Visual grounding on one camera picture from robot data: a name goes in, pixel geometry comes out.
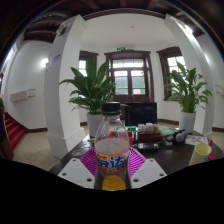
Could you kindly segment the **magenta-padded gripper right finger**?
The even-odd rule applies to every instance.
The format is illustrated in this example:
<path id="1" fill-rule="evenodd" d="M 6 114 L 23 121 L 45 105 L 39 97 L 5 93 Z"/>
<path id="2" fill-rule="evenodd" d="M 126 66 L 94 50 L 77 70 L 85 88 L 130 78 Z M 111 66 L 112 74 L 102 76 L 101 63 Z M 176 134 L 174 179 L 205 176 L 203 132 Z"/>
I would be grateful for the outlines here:
<path id="1" fill-rule="evenodd" d="M 128 175 L 132 189 L 143 187 L 166 176 L 154 158 L 146 159 L 136 149 L 130 149 Z"/>

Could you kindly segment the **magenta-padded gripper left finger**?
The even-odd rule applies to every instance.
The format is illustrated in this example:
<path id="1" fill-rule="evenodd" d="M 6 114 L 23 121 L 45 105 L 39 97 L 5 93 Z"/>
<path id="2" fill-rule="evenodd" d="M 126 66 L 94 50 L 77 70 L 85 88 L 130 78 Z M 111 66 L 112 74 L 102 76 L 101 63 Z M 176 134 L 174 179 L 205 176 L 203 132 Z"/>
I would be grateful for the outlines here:
<path id="1" fill-rule="evenodd" d="M 93 189 L 97 175 L 97 159 L 92 148 L 80 158 L 72 158 L 58 174 L 59 177 L 84 188 Z"/>

